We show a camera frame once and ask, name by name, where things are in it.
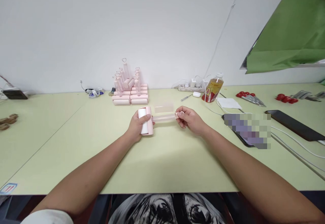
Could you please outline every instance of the light green table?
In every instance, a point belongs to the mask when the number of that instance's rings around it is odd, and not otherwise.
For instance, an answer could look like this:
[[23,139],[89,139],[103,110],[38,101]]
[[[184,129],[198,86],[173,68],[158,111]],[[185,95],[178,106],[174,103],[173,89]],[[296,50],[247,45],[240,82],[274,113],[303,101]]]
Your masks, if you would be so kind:
[[0,189],[87,101],[80,93],[71,93],[0,103],[0,118],[19,115],[9,129],[0,131]]
[[[281,110],[282,112],[300,121],[306,126],[317,131],[318,133],[325,135],[325,99],[322,99],[322,102],[314,102],[305,99],[299,100],[299,102],[295,104],[282,103],[281,101],[275,99],[278,94],[285,94],[289,96],[296,94],[300,90],[310,91],[313,95],[315,95],[318,92],[325,91],[325,86],[319,83],[228,86],[222,88],[221,93],[227,98],[234,98],[241,105],[241,107],[243,108],[242,110],[244,112],[258,114],[264,113],[266,110]],[[236,97],[236,94],[240,91],[248,91],[250,93],[255,93],[256,96],[260,100],[262,100],[267,107],[260,107],[250,102],[247,102],[244,99]],[[301,138],[300,136],[287,129],[285,126],[275,120],[272,120],[272,126],[283,130],[292,137],[296,138],[306,148],[308,148],[315,154],[325,157],[325,146],[321,145],[320,143],[316,141],[308,142],[304,140],[303,138]],[[299,144],[297,144],[294,140],[292,140],[290,137],[286,136],[282,132],[273,128],[272,132],[278,135],[282,140],[284,140],[285,143],[287,143],[290,147],[292,147],[297,153],[302,155],[308,161],[325,170],[325,159],[318,158],[308,153]],[[303,159],[301,160],[306,165],[308,165],[313,171],[319,174],[323,179],[325,179],[325,172],[310,165]]]
[[[189,94],[176,89],[149,90],[149,106],[167,100],[174,102],[175,109],[181,105],[193,108],[211,127],[297,189],[325,190],[325,181],[280,144],[272,143],[270,150],[245,147],[200,98],[180,101]],[[222,114],[215,103],[209,106]],[[140,107],[114,106],[107,95],[88,100],[8,181],[18,184],[12,194],[49,193],[72,170],[121,136]],[[153,136],[144,136],[132,147],[102,193],[223,191],[238,189],[204,142],[171,122],[156,124]]]

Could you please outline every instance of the white wall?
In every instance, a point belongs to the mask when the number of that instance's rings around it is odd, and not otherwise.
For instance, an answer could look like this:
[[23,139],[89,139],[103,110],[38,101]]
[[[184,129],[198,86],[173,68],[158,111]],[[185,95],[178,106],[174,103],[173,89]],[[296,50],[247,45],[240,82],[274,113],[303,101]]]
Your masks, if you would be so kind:
[[280,1],[236,0],[207,75],[225,73],[225,85],[309,83],[325,78],[325,67],[290,68],[247,75],[246,70],[239,70]]
[[110,89],[126,57],[150,88],[208,68],[227,85],[318,81],[313,68],[239,70],[279,2],[237,0],[209,67],[233,0],[0,0],[0,74],[36,93]]

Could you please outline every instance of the hand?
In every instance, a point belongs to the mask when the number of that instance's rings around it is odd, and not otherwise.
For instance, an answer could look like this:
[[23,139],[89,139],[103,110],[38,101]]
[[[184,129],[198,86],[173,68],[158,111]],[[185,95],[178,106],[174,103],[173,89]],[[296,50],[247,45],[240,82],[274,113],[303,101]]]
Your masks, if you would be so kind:
[[124,135],[132,142],[138,142],[142,135],[141,130],[142,130],[142,124],[144,124],[146,121],[151,119],[151,115],[147,114],[141,118],[138,116],[138,111],[135,112],[135,114],[131,118],[131,122],[129,125],[128,130],[124,133]]
[[201,119],[201,117],[192,109],[185,106],[179,107],[176,119],[181,128],[188,127],[196,135],[202,135],[204,130],[209,126]]

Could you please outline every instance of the pink lint roller set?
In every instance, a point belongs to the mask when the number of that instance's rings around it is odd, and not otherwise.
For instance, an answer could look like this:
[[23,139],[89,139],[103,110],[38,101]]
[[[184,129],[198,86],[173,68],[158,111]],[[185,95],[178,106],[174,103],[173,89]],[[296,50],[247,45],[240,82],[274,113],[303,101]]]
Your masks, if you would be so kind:
[[114,78],[115,92],[112,96],[114,105],[148,104],[148,85],[141,83],[142,73],[139,67],[134,76],[129,73],[126,59],[122,59],[123,68],[116,72]]
[[[138,110],[139,118],[151,114],[151,107],[143,107]],[[169,115],[162,115],[162,116],[153,116],[151,120],[148,120],[142,125],[141,134],[142,135],[153,135],[153,123],[159,122],[167,122],[167,121],[175,121],[178,118],[177,113],[169,114]]]

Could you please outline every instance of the smartphone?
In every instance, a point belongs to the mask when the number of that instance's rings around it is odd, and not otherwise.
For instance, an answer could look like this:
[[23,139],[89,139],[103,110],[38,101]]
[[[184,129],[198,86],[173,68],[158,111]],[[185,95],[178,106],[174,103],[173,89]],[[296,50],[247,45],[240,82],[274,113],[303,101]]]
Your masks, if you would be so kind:
[[271,114],[271,117],[274,120],[280,122],[282,125],[289,128],[291,131],[298,134],[300,137],[307,141],[325,140],[325,137],[323,135],[314,131],[310,127],[307,127],[301,122],[293,119],[291,116],[288,116],[280,110],[268,110],[265,113]]
[[233,131],[237,137],[240,139],[240,141],[246,146],[246,147],[255,147],[254,145],[251,145],[246,139],[244,139],[242,136],[240,136],[238,133]]

